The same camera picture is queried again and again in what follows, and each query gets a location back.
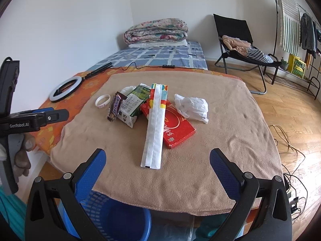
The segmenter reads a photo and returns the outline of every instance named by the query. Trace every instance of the glove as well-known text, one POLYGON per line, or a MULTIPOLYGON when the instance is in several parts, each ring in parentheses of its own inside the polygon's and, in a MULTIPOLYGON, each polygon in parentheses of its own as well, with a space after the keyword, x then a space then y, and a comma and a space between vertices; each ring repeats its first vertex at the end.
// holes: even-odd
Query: glove
MULTIPOLYGON (((16 182, 19 182, 21 175, 28 176, 31 163, 27 155, 27 151, 31 151, 36 146, 33 136, 28 133, 24 134, 21 149, 14 156, 13 174, 16 182)), ((0 144, 0 161, 6 160, 7 155, 5 148, 0 144)))

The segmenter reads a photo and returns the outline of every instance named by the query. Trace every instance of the white wristband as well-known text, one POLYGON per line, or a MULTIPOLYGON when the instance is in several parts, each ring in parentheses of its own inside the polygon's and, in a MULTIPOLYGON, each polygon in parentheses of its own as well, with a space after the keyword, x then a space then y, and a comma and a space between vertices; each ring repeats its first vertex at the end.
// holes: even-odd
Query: white wristband
POLYGON ((105 95, 100 96, 100 97, 96 100, 95 106, 96 106, 97 108, 103 108, 103 107, 105 107, 109 102, 110 102, 110 95, 105 94, 105 95), (104 98, 108 98, 108 100, 106 100, 104 103, 98 105, 98 102, 99 102, 100 100, 104 99, 104 98))

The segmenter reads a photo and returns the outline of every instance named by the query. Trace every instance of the clothes rack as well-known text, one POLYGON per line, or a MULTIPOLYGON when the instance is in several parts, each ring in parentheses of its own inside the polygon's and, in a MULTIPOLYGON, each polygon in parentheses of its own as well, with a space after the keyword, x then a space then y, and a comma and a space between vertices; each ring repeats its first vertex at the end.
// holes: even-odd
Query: clothes rack
MULTIPOLYGON (((275 50, 276 50, 276 43, 277 43, 277 33, 278 33, 278 16, 279 16, 279 11, 278 11, 278 4, 277 4, 277 0, 274 0, 275 1, 275 5, 276 5, 276 32, 275 32, 275 43, 274 43, 274 50, 273 50, 273 56, 275 57, 275 50)), ((302 7, 298 4, 298 6, 300 7, 301 10, 303 10, 305 13, 307 13, 309 15, 309 13, 302 7)), ((313 18, 311 17, 312 20, 319 26, 319 28, 321 29, 321 26, 319 25, 319 23, 313 18)), ((267 74, 265 71, 266 71, 266 67, 264 68, 264 71, 263 71, 263 75, 267 75, 271 80, 271 84, 273 85, 274 82, 278 82, 278 83, 282 83, 282 84, 285 84, 285 85, 288 85, 290 87, 293 87, 295 89, 298 89, 300 91, 303 91, 303 92, 306 92, 312 96, 314 96, 314 100, 316 100, 318 94, 319 94, 319 91, 320 91, 320 81, 318 80, 318 77, 319 77, 319 74, 321 74, 321 63, 320 63, 320 67, 317 69, 315 66, 313 66, 313 63, 314 63, 314 59, 312 61, 312 64, 309 64, 311 66, 310 68, 310 73, 309 73, 309 77, 298 77, 296 75, 294 75, 293 73, 287 71, 287 70, 283 70, 281 69, 283 72, 287 73, 287 74, 290 74, 298 79, 300 79, 301 81, 303 82, 306 82, 308 84, 307 87, 301 85, 301 84, 298 84, 296 82, 293 82, 293 81, 290 81, 286 78, 283 78, 283 77, 280 77, 280 76, 277 76, 277 73, 278 73, 278 70, 279 70, 279 67, 276 67, 275 68, 275 72, 274 72, 274 75, 273 77, 271 77, 269 74, 267 74), (311 73, 312 73, 312 70, 315 69, 317 71, 317 76, 311 76, 311 73), (311 91, 311 86, 312 87, 315 87, 317 89, 317 93, 314 94, 312 91, 311 91)))

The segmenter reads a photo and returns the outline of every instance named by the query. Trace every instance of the blue laundry basket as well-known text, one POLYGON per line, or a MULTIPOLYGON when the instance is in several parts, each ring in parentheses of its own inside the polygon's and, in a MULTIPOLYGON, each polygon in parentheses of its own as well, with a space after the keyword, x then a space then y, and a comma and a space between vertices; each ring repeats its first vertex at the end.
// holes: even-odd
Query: blue laundry basket
MULTIPOLYGON (((80 204, 96 228, 107 239, 147 241, 151 228, 149 209, 121 203, 93 190, 80 204)), ((64 208, 63 221, 67 231, 79 238, 64 208)))

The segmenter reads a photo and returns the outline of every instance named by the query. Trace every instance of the teal clothing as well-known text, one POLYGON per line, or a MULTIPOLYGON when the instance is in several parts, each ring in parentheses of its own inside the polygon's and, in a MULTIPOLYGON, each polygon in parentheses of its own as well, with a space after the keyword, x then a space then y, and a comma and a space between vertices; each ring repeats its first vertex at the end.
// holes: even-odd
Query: teal clothing
POLYGON ((23 203, 16 195, 6 196, 0 186, 0 212, 8 222, 16 235, 24 241, 24 221, 26 217, 27 205, 23 203))
MULTIPOLYGON (((195 232, 196 238, 194 241, 208 241, 223 224, 228 215, 226 213, 204 217, 200 227, 195 232)), ((243 229, 241 229, 238 237, 243 235, 243 229)))

